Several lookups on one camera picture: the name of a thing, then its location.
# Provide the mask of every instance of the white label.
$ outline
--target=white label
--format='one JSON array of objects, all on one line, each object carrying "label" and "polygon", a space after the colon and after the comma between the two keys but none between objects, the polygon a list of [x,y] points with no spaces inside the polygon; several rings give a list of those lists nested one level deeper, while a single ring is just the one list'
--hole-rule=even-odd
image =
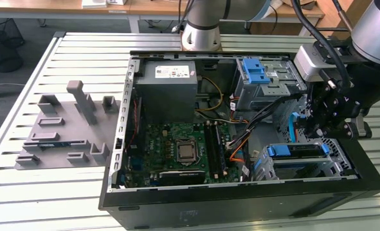
[{"label": "white label", "polygon": [[157,66],[156,78],[189,78],[189,66]]},{"label": "white label", "polygon": [[243,169],[241,170],[243,170],[244,174],[247,176],[249,176],[249,169],[248,169],[248,167],[245,165],[243,165]]},{"label": "white label", "polygon": [[251,155],[253,158],[259,157],[260,152],[257,150],[253,151],[253,154]]},{"label": "white label", "polygon": [[268,72],[268,73],[267,73],[267,76],[277,77],[277,72]]},{"label": "white label", "polygon": [[45,144],[39,144],[41,147],[54,147],[54,144],[50,143],[45,143]]},{"label": "white label", "polygon": [[109,13],[128,13],[126,11],[109,11]]},{"label": "white label", "polygon": [[236,111],[236,103],[231,102],[231,110]]}]

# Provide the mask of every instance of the green motherboard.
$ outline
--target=green motherboard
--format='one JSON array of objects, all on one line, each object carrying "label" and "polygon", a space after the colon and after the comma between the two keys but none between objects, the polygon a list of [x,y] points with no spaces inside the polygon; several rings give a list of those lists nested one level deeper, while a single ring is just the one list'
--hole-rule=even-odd
[{"label": "green motherboard", "polygon": [[[236,166],[228,167],[225,176],[212,177],[209,167],[205,124],[172,123],[150,124],[146,127],[145,155],[133,157],[133,187],[158,186],[158,173],[166,171],[204,171],[204,183],[228,183],[239,181]],[[229,127],[217,124],[218,138],[223,144],[231,140]]]}]

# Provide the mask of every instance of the floor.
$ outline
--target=floor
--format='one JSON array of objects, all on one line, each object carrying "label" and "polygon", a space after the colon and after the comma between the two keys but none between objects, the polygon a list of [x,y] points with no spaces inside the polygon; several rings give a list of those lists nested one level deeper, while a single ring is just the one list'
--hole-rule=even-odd
[{"label": "floor", "polygon": [[[128,20],[49,19],[46,27],[39,27],[35,19],[17,19],[15,21],[26,39],[25,46],[18,49],[25,60],[25,65],[13,73],[0,73],[0,83],[26,84],[57,31],[130,33]],[[164,33],[169,33],[177,21],[173,22],[169,27],[170,29],[168,29],[170,22],[172,21],[161,21],[154,24],[154,28],[149,28],[148,23],[141,21],[141,32],[160,33],[164,31]],[[220,29],[223,34],[249,34],[249,32],[244,29],[244,23],[240,22],[224,22],[220,25]],[[0,85],[0,126],[17,101],[22,88],[23,87],[18,85]]]}]

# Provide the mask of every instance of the slotted aluminum table surface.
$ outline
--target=slotted aluminum table surface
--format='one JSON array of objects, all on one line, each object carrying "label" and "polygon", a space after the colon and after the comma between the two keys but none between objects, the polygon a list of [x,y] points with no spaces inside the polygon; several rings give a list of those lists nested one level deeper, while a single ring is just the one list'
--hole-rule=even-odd
[{"label": "slotted aluminum table surface", "polygon": [[[224,51],[297,52],[312,38],[224,35]],[[70,80],[85,82],[93,100],[121,100],[130,50],[178,51],[180,37],[168,34],[67,33],[54,38],[0,128],[0,230],[124,230],[98,210],[105,167],[14,169],[30,135],[43,93],[73,101]],[[380,172],[380,102],[366,119],[374,139],[360,141]],[[380,230],[380,194],[354,201],[315,218],[220,224],[174,230]]]}]

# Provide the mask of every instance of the ram slot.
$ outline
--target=ram slot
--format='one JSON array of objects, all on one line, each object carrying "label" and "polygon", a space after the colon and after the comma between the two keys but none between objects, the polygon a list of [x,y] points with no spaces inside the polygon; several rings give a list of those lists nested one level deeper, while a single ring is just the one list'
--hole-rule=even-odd
[{"label": "ram slot", "polygon": [[225,159],[225,150],[224,150],[224,144],[221,140],[221,133],[217,125],[213,125],[216,130],[216,138],[217,138],[217,152],[216,155],[218,155],[218,164],[220,164],[220,177],[225,176],[228,174],[228,166],[227,166],[227,159]]},{"label": "ram slot", "polygon": [[227,175],[224,148],[221,145],[220,132],[214,124],[206,123],[204,126],[204,135],[208,149],[209,172],[212,178],[217,179]]}]

